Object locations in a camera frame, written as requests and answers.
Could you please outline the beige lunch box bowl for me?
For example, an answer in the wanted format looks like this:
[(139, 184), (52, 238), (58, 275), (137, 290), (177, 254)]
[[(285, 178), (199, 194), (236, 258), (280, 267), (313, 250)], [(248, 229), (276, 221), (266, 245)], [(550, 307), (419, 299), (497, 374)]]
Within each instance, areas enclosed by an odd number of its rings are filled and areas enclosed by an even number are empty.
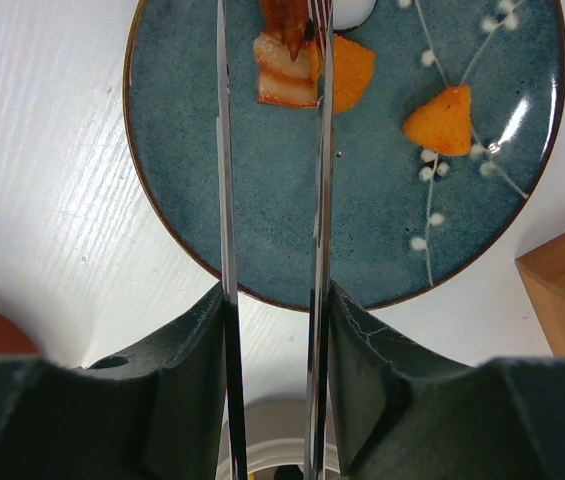
[[(245, 432), (249, 474), (256, 479), (273, 479), (274, 470), (296, 465), (303, 470), (305, 441), (305, 401), (269, 400), (245, 409)], [(228, 420), (224, 422), (215, 479), (230, 479)], [(336, 434), (331, 406), (327, 406), (325, 479), (340, 476)]]

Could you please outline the blue ceramic food plate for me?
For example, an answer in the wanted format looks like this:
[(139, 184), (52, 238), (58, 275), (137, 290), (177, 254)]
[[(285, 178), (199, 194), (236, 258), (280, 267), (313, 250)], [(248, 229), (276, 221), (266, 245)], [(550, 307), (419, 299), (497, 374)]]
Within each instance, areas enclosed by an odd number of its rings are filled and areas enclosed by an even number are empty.
[[(237, 277), (266, 303), (306, 310), (312, 282), (317, 114), (256, 99), (259, 5), (227, 5)], [(535, 188), (565, 97), (557, 1), (379, 1), (346, 37), (376, 54), (361, 101), (334, 119), (331, 275), (367, 308), (458, 274), (509, 227)], [(142, 1), (124, 68), (138, 176), (163, 225), (221, 269), (216, 5)], [(472, 146), (449, 157), (403, 133), (451, 86), (472, 92)]]

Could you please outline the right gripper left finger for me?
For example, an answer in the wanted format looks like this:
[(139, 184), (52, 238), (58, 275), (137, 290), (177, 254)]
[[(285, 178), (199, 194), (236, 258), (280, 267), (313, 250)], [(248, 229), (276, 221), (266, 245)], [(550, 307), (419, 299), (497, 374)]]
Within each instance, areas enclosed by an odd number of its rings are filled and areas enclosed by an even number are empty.
[(225, 399), (222, 292), (87, 369), (0, 356), (0, 479), (211, 479)]

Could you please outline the metal tongs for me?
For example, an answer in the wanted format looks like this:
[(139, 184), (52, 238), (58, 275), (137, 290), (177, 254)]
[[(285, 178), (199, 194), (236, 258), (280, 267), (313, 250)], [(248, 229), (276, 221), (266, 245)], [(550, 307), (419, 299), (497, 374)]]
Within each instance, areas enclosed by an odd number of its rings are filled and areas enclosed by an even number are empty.
[[(333, 3), (310, 3), (317, 37), (320, 72), (317, 79), (319, 136), (315, 160), (316, 200), (313, 233), (313, 283), (309, 315), (307, 363), (307, 422), (303, 477), (324, 479), (326, 458), (327, 368), (331, 284), (331, 198), (334, 157), (334, 31)], [(248, 477), (238, 285), (233, 209), (233, 165), (229, 67), (226, 46), (226, 7), (217, 3), (216, 63), (218, 116), (216, 119), (221, 228), (221, 283), (225, 314), (226, 390), (231, 477)]]

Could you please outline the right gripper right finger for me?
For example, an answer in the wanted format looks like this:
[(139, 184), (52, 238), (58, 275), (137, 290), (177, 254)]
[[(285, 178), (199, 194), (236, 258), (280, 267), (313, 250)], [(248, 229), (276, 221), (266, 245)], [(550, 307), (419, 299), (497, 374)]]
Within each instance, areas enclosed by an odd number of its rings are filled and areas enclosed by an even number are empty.
[(329, 382), (351, 479), (565, 479), (565, 358), (471, 367), (387, 326), (333, 285)]

